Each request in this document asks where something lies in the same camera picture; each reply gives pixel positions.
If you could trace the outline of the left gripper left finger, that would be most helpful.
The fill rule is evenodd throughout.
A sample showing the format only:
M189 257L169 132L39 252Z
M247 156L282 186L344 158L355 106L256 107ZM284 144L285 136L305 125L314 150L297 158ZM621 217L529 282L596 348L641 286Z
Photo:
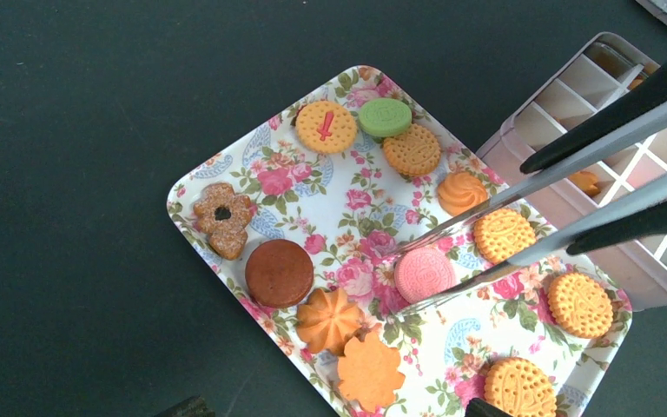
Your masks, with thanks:
M215 411L201 396L192 396L161 411L155 417L215 417Z

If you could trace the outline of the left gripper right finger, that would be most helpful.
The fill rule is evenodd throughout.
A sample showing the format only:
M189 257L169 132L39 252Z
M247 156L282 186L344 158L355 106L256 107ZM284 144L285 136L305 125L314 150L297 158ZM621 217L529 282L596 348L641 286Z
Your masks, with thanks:
M480 398L472 398L465 408L465 417L512 417L498 407Z

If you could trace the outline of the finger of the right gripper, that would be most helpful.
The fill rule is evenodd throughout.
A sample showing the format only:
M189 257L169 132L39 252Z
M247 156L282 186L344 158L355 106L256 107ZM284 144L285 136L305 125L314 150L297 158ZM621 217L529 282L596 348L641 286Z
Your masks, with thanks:
M649 235L667 234L667 201L592 228L566 248L568 255L581 255Z
M667 62L646 81L526 159L520 172L568 175L667 127Z

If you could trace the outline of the metal tongs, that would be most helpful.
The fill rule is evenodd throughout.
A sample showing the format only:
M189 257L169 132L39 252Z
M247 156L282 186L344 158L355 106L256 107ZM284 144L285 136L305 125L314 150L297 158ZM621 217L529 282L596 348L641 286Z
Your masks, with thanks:
M506 261L489 262L486 267L478 272L473 278L469 278L452 288L432 295L422 301L410 304L408 311L414 313L430 307L439 301L450 301L460 293L491 284L498 279L504 278L510 273L517 271L521 267L530 266L544 259L547 255L568 255L566 248L575 238L584 232L667 201L666 173L647 182L645 185L633 190L629 194L621 196L617 200L595 209L590 212L590 214L580 217L576 221L562 228L553 226L533 205L530 204L530 195L562 180L573 182L583 191L591 190L596 183L597 178L589 171L589 167L590 165L568 175L543 175L539 171L531 174L523 174L520 172L522 174L520 182L515 184L508 183L506 189L500 190L496 195L487 199L487 201L480 203L474 208L468 209L464 214L443 221L439 226L427 231L414 242L408 242L401 245L397 249L398 255L403 255L418 247L425 247L437 242L442 242L448 236L457 235L471 229L476 221L501 208L513 209L522 213L523 216L531 222L535 229L540 229L542 226L547 227L546 232L538 234L538 240L531 248L521 250L516 255L511 255ZM587 255L590 259L591 252L581 255ZM591 269L600 269L591 259L590 262Z

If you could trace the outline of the pink divided cookie tin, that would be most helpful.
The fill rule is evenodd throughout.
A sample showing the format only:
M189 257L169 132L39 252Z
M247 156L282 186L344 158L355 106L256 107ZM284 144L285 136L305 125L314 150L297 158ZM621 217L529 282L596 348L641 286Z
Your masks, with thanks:
M503 122L478 156L506 182L520 182L519 167L528 156L656 69L656 62L622 37L599 33ZM666 174L667 128L593 163L589 171L597 178L591 190L562 180L530 195L530 204L562 228ZM667 234L600 249L590 259L626 292L635 310L667 306Z

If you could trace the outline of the pink sandwich cookie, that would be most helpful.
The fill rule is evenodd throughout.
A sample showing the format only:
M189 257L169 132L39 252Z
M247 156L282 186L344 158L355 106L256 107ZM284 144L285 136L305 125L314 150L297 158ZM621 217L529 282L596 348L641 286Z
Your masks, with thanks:
M457 285L450 259L436 248L422 247L399 258L395 286L409 303L422 301Z

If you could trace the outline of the orange ridged swirl cookie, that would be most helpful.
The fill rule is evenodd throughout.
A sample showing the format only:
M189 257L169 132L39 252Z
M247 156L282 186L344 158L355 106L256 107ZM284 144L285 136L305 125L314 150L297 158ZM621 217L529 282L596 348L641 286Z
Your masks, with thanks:
M347 342L361 328L363 312L341 288L316 288L297 309L297 335L312 354L328 350L342 356Z

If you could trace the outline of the dark brown round cookie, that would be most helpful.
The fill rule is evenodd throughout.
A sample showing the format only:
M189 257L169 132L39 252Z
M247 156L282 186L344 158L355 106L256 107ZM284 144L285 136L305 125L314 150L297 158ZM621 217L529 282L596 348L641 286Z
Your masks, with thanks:
M314 281L314 265L297 243L275 239L248 257L245 280L250 295L269 308L288 308L302 301Z

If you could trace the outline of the brown flower cookie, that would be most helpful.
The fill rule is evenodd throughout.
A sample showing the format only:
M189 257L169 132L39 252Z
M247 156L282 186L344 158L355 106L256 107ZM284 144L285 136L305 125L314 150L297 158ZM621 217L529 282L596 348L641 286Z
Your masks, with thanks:
M227 182L207 186L193 205L198 229L221 258L233 260L241 255L248 239L246 227L253 217L250 207L249 197L237 194Z

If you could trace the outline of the green macaron cookie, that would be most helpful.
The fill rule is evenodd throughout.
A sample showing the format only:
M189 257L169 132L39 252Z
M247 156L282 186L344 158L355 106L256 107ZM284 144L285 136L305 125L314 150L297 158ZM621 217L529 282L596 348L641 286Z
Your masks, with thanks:
M412 111L402 101L377 98L365 103L358 118L361 128L371 136L389 137L406 132L412 124Z

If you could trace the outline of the yellow cracker with red mark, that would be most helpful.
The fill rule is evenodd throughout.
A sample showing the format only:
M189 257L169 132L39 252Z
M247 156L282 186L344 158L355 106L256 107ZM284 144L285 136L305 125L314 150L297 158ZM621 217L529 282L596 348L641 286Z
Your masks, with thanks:
M320 154L333 154L353 145L358 126L352 114L342 105L316 101L300 110L295 131L307 149Z

